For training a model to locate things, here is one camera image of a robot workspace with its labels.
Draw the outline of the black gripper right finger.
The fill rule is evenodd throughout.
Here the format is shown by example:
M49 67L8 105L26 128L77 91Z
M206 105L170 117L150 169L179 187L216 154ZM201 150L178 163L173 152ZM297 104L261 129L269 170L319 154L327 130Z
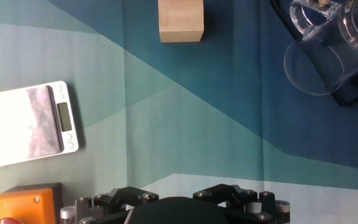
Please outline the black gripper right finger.
M193 199L215 204L229 224L290 224L290 203L271 191L218 184L195 192Z

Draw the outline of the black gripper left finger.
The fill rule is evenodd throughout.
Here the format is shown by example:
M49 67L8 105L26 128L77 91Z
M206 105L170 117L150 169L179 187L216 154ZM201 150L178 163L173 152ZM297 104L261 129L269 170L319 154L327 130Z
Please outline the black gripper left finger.
M60 224L123 224L131 209L159 199L159 195L135 187L114 188L94 197L80 197L60 209Z

